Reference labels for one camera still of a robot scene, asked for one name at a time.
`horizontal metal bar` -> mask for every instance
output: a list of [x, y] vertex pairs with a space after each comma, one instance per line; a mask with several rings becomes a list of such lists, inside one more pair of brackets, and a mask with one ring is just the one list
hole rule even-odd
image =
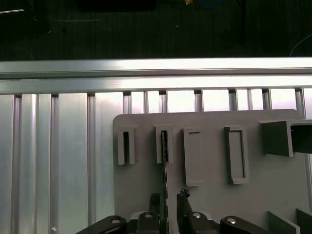
[[1, 14], [10, 14], [10, 13], [16, 13], [16, 12], [23, 12], [24, 9], [18, 9], [18, 10], [11, 10], [11, 11], [0, 11]]
[[0, 94], [312, 87], [312, 76], [200, 76], [0, 80]]
[[312, 58], [191, 58], [0, 62], [0, 78], [308, 74]]

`black object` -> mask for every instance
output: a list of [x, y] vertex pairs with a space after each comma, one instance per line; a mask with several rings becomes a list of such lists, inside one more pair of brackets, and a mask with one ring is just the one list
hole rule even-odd
[[76, 0], [81, 11], [146, 11], [154, 10], [156, 0]]
[[49, 33], [51, 31], [47, 20], [45, 1], [41, 0], [20, 0], [14, 7], [0, 8], [0, 20], [9, 25], [10, 31], [12, 22], [19, 20], [29, 20], [29, 30], [32, 33]]
[[242, 218], [227, 216], [220, 225], [200, 212], [193, 212], [189, 192], [182, 189], [177, 195], [177, 219], [180, 234], [272, 234]]
[[[193, 212], [189, 196], [188, 189], [182, 189], [177, 195], [177, 221], [180, 234], [272, 234], [236, 216], [227, 216], [218, 224], [208, 219], [204, 213]], [[160, 228], [159, 225], [159, 202], [160, 195], [152, 194], [150, 211], [133, 214], [128, 223], [124, 218], [113, 215], [77, 234], [166, 234], [167, 230]]]

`vertical metal strip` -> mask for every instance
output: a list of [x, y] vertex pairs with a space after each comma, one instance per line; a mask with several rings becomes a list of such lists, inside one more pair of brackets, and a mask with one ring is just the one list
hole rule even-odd
[[237, 110], [247, 111], [249, 110], [249, 94], [247, 89], [236, 90]]
[[19, 167], [19, 233], [36, 231], [38, 96], [22, 95]]
[[148, 91], [145, 93], [145, 112], [159, 113], [159, 92]]
[[168, 91], [168, 112], [194, 112], [195, 94], [193, 90]]
[[131, 93], [131, 113], [143, 114], [145, 113], [145, 95], [144, 92]]
[[14, 96], [0, 96], [0, 233], [11, 234]]
[[167, 92], [159, 92], [159, 112], [168, 112]]
[[124, 93], [123, 94], [123, 113], [124, 114], [132, 114], [132, 103], [131, 103], [131, 94]]
[[263, 96], [263, 109], [264, 110], [271, 110], [272, 109], [272, 100], [271, 100], [270, 89], [263, 90], [262, 96]]
[[123, 93], [95, 94], [95, 222], [115, 214], [113, 120], [123, 113]]
[[[312, 119], [312, 89], [301, 89], [296, 92], [297, 109], [305, 119]], [[312, 212], [312, 155], [307, 155], [306, 171], [309, 193], [310, 212]]]
[[203, 111], [203, 94], [202, 90], [194, 91], [195, 95], [195, 111], [202, 112]]
[[261, 89], [248, 90], [249, 109], [250, 110], [263, 110], [263, 95]]
[[51, 136], [50, 136], [50, 230], [58, 232], [59, 213], [59, 98], [51, 98]]
[[60, 94], [58, 130], [58, 234], [87, 227], [87, 94]]
[[88, 97], [88, 226], [96, 219], [95, 188], [95, 97]]
[[237, 111], [238, 110], [238, 103], [237, 103], [236, 90], [230, 90], [229, 91], [229, 102], [230, 102], [230, 111]]
[[203, 90], [203, 110], [204, 111], [229, 111], [230, 100], [229, 91], [223, 90]]
[[11, 234], [19, 233], [20, 113], [21, 113], [21, 98], [15, 97], [14, 124], [13, 124], [12, 192], [11, 192]]
[[40, 94], [37, 130], [37, 194], [36, 232], [49, 233], [50, 227], [50, 141], [51, 141], [51, 95]]

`rectangular slot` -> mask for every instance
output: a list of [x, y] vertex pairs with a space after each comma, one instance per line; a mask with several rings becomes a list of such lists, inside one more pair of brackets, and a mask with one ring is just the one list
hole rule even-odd
[[188, 187], [199, 186], [202, 182], [201, 169], [201, 134], [199, 129], [185, 128], [184, 135], [184, 160], [185, 180]]
[[125, 163], [129, 160], [129, 133], [123, 133], [123, 155], [125, 159]]
[[168, 162], [168, 139], [167, 139], [167, 131], [161, 131], [161, 152], [162, 152], [162, 160], [163, 162]]
[[169, 163], [174, 161], [173, 157], [173, 131], [171, 125], [157, 125], [156, 131], [156, 154], [157, 163], [162, 163], [163, 158]]
[[121, 128], [118, 132], [118, 165], [135, 164], [135, 128]]
[[300, 153], [312, 153], [312, 123], [311, 125], [291, 126], [292, 151]]
[[245, 131], [239, 126], [225, 127], [228, 178], [231, 184], [248, 183], [248, 154]]

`gray plastic tab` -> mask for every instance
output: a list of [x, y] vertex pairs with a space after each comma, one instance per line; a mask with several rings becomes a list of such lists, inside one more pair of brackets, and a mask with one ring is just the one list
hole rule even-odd
[[155, 125], [156, 132], [156, 154], [157, 154], [157, 163], [162, 163], [162, 145], [161, 145], [161, 132], [167, 132], [167, 155], [168, 162], [174, 162], [174, 154], [173, 154], [173, 132], [172, 125]]
[[129, 162], [136, 163], [135, 154], [135, 127], [121, 127], [117, 134], [118, 143], [118, 165]]
[[202, 182], [202, 136], [198, 128], [183, 129], [186, 186], [199, 186]]
[[312, 214], [297, 209], [297, 224], [300, 227], [301, 234], [311, 234]]
[[283, 120], [262, 122], [265, 154], [293, 157], [294, 152], [312, 154], [312, 121]]
[[246, 130], [241, 126], [226, 126], [226, 154], [228, 179], [231, 184], [249, 182]]
[[289, 220], [268, 212], [269, 229], [275, 234], [300, 234], [300, 227]]

